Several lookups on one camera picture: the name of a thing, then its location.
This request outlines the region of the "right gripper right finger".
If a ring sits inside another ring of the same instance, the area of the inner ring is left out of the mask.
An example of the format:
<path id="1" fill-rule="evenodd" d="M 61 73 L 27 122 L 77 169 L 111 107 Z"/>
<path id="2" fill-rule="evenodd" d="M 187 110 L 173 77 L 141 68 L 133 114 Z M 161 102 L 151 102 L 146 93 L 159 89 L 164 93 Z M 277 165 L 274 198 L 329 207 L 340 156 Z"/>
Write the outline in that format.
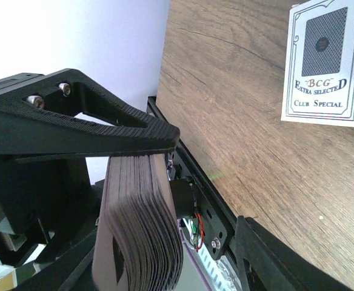
<path id="1" fill-rule="evenodd" d="M 299 256 L 253 218 L 237 218 L 235 240 L 242 290 L 350 290 Z"/>

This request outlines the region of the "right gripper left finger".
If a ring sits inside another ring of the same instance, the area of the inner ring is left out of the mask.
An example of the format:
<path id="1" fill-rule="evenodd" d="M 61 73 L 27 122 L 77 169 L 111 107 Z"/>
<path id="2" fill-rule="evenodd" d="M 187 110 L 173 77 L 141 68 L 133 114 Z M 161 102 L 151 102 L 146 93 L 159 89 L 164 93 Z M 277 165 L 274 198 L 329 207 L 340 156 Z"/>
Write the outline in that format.
<path id="1" fill-rule="evenodd" d="M 15 290 L 96 290 L 91 275 L 95 241 L 96 233 L 89 234 Z"/>

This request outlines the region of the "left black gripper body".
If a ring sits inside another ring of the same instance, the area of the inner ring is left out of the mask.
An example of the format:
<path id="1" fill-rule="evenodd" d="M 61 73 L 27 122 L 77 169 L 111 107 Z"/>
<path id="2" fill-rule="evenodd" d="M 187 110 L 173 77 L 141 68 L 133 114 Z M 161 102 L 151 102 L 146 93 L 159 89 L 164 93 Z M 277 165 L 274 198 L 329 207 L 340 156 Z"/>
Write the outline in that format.
<path id="1" fill-rule="evenodd" d="M 85 159 L 22 162 L 42 127 L 0 112 L 0 265 L 23 265 L 39 244 L 44 266 L 82 238 L 96 207 Z"/>

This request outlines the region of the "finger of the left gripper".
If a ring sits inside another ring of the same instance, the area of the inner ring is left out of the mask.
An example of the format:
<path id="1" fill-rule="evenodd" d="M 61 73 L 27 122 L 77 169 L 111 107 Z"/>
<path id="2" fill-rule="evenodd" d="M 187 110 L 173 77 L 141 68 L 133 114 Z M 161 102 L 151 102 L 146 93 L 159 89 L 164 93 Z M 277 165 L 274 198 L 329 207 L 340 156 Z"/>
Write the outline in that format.
<path id="1" fill-rule="evenodd" d="M 76 69 L 0 79 L 0 157 L 17 162 L 174 151 L 179 128 Z"/>

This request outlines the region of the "blue card deck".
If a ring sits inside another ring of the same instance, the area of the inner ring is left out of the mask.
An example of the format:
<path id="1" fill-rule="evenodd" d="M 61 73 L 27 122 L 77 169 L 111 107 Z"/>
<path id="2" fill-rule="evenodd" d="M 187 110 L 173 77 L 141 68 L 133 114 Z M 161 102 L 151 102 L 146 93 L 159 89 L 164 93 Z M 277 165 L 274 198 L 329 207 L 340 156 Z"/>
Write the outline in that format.
<path id="1" fill-rule="evenodd" d="M 98 290 L 174 290 L 184 252 L 163 155 L 108 161 L 92 264 Z"/>

